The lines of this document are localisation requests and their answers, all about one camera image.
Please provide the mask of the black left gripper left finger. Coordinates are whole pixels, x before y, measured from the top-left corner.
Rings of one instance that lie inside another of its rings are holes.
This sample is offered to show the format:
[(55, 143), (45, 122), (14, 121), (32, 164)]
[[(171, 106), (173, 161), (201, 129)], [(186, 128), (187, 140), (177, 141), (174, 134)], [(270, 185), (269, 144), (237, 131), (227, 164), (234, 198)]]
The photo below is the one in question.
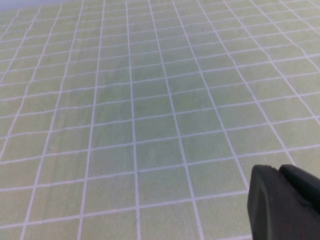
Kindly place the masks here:
[(272, 166), (253, 166), (247, 212), (254, 240), (320, 238), (320, 214)]

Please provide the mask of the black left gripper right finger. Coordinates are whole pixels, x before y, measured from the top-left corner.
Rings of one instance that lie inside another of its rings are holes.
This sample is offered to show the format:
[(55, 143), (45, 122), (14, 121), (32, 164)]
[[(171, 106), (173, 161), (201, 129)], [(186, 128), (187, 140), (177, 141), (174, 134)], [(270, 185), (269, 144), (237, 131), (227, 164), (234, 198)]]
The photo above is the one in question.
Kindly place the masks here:
[(283, 164), (279, 172), (311, 209), (320, 214), (320, 179), (290, 164)]

